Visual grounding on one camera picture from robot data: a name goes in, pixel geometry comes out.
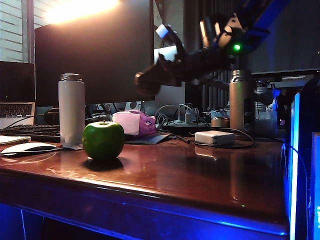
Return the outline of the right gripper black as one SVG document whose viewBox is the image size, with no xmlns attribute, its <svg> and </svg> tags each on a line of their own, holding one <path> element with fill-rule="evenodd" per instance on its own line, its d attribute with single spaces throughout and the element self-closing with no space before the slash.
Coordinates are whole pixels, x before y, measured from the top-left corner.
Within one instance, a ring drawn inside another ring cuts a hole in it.
<svg viewBox="0 0 320 240">
<path fill-rule="evenodd" d="M 174 76 L 161 77 L 160 84 L 163 86 L 181 87 L 182 82 L 205 85 L 216 79 L 216 75 L 211 76 L 211 73 L 230 70 L 232 63 L 233 57 L 217 49 L 176 53 L 173 61 L 159 53 L 156 70 L 174 73 Z"/>
</svg>

